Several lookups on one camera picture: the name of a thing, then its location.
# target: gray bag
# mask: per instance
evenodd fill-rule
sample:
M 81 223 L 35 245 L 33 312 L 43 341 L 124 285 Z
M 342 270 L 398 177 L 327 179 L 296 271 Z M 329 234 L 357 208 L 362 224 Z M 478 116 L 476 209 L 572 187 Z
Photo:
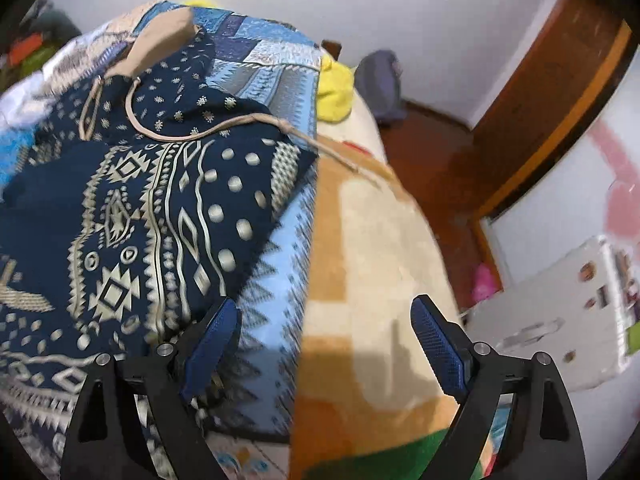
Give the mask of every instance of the gray bag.
M 400 95 L 400 64 L 391 50 L 377 50 L 365 56 L 354 74 L 355 87 L 378 124 L 390 124 L 406 117 Z

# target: drawstring cord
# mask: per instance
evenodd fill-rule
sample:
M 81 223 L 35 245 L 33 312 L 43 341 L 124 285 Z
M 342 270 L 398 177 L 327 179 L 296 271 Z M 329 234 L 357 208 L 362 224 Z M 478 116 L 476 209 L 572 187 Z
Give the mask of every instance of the drawstring cord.
M 95 130 L 95 119 L 98 115 L 98 107 L 100 106 L 100 97 L 102 95 L 102 83 L 104 80 L 101 76 L 98 76 L 94 79 L 94 84 L 91 86 L 91 91 L 84 102 L 84 106 L 82 106 L 82 112 L 80 113 L 80 122 L 78 123 L 78 135 L 81 140 L 91 140 L 91 137 L 94 134 Z M 89 129 L 88 131 L 84 129 L 84 121 L 86 119 L 86 114 L 89 111 L 89 106 L 92 101 L 95 100 L 94 105 L 94 113 L 91 116 L 91 120 L 89 121 Z
M 80 139 L 82 140 L 90 140 L 94 133 L 96 115 L 98 111 L 98 106 L 100 104 L 100 96 L 102 95 L 102 83 L 103 83 L 103 79 L 100 76 L 98 76 L 94 80 L 94 84 L 91 88 L 91 91 L 89 92 L 89 95 L 84 103 L 84 106 L 82 107 L 82 113 L 80 114 L 80 124 L 78 127 Z M 138 121 L 138 118 L 133 113 L 133 107 L 131 105 L 131 102 L 133 100 L 133 94 L 135 93 L 138 86 L 140 86 L 140 83 L 141 83 L 141 80 L 139 77 L 133 80 L 133 84 L 129 88 L 129 92 L 127 92 L 127 97 L 125 99 L 125 110 L 127 113 L 127 118 L 129 119 L 129 121 L 131 122 L 135 130 L 137 130 L 140 134 L 146 137 L 149 137 L 150 139 L 158 140 L 161 142 L 180 142 L 183 140 L 198 140 L 210 134 L 214 134 L 222 130 L 228 130 L 233 126 L 240 126 L 242 124 L 251 124 L 251 123 L 271 124 L 272 126 L 276 126 L 277 129 L 279 129 L 283 134 L 297 137 L 303 140 L 310 146 L 313 146 L 316 150 L 318 150 L 318 152 L 324 153 L 325 155 L 328 155 L 331 158 L 334 158 L 336 161 L 340 162 L 342 165 L 349 168 L 349 170 L 371 181 L 373 184 L 375 184 L 376 187 L 380 187 L 379 181 L 374 177 L 374 175 L 370 171 L 365 170 L 363 167 L 349 160 L 347 157 L 341 155 L 340 153 L 336 152 L 329 146 L 326 146 L 325 144 L 311 138 L 307 134 L 304 134 L 300 130 L 296 129 L 286 119 L 280 119 L 278 117 L 274 117 L 269 114 L 253 113 L 253 114 L 234 117 L 226 121 L 222 121 L 221 123 L 217 124 L 212 128 L 209 128 L 208 130 L 205 130 L 204 132 L 199 132 L 197 134 L 188 135 L 188 136 L 170 137 L 170 136 L 157 134 L 145 128 L 142 124 L 140 124 L 140 122 Z M 95 99 L 94 113 L 89 123 L 89 129 L 88 131 L 86 131 L 84 129 L 84 120 L 86 118 L 86 114 L 88 112 L 90 102 L 93 101 L 94 99 Z

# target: green object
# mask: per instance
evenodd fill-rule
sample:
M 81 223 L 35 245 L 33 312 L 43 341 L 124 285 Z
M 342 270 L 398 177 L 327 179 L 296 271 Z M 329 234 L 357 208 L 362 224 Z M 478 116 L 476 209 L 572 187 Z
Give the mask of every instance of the green object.
M 20 63 L 20 78 L 23 79 L 36 70 L 40 70 L 57 51 L 58 48 L 56 46 L 48 44 L 41 46 L 32 54 L 29 54 L 23 62 Z
M 626 331 L 626 340 L 628 342 L 628 352 L 633 354 L 640 350 L 640 322 L 633 325 Z
M 325 462 L 310 469 L 304 480 L 417 480 L 446 434 L 447 430 L 441 430 L 405 446 Z M 470 480 L 481 478 L 478 463 Z
M 20 81 L 20 72 L 18 67 L 9 66 L 8 63 L 5 63 L 4 66 L 0 68 L 0 94 L 18 81 Z

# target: wooden floor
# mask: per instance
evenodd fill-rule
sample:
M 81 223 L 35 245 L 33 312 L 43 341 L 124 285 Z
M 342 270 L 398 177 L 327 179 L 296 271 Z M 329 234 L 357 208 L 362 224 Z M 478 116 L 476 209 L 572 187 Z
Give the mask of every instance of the wooden floor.
M 380 133 L 389 164 L 431 225 L 458 307 L 465 310 L 473 305 L 474 274 L 481 263 L 468 220 L 489 186 L 478 170 L 472 136 L 414 110 Z

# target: metal screw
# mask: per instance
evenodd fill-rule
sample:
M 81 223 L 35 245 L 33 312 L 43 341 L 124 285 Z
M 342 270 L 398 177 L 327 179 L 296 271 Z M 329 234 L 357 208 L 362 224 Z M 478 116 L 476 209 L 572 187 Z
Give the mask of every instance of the metal screw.
M 536 359 L 540 364 L 543 364 L 543 365 L 548 365 L 551 363 L 551 356 L 544 352 L 538 352 L 536 354 Z
M 109 361 L 111 361 L 111 356 L 109 354 L 100 354 L 97 358 L 95 358 L 95 363 L 98 366 L 104 366 Z
M 168 355 L 171 355 L 173 351 L 174 351 L 174 346 L 171 343 L 162 343 L 156 349 L 156 353 L 160 357 L 167 357 Z
M 489 355 L 491 347 L 487 343 L 479 342 L 474 345 L 474 350 L 479 355 Z

